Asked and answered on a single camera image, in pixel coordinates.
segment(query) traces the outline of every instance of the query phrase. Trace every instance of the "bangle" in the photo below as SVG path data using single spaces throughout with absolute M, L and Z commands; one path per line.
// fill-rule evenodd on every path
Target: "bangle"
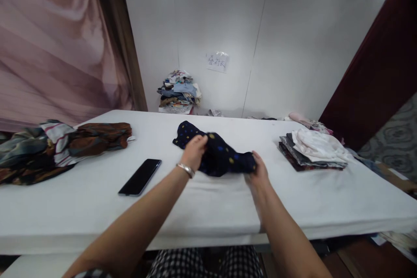
M 178 167 L 181 167 L 185 172 L 190 176 L 190 179 L 192 179 L 195 175 L 195 172 L 191 169 L 191 167 L 188 167 L 187 165 L 184 165 L 182 163 L 177 164 Z

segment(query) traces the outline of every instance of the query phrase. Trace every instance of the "plaid pants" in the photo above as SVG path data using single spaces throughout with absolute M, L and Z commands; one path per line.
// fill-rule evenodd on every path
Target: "plaid pants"
M 232 246 L 223 257 L 218 273 L 204 268 L 196 248 L 162 250 L 158 253 L 147 278 L 259 278 L 263 277 L 253 246 Z

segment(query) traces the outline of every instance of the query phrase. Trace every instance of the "pink fabric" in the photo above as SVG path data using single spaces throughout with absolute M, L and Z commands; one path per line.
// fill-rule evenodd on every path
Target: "pink fabric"
M 132 109 L 99 0 L 0 0 L 0 130 Z

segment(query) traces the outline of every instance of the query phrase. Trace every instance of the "smartphone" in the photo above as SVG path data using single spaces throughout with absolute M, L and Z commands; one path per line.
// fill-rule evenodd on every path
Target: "smartphone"
M 120 189 L 119 195 L 140 196 L 161 163 L 161 160 L 155 159 L 147 159 L 143 162 L 123 188 Z

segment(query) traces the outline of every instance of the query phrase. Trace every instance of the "dark red curtain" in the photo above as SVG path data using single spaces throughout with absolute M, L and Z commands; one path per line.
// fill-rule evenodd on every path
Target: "dark red curtain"
M 386 0 L 320 121 L 360 149 L 417 91 L 416 0 Z

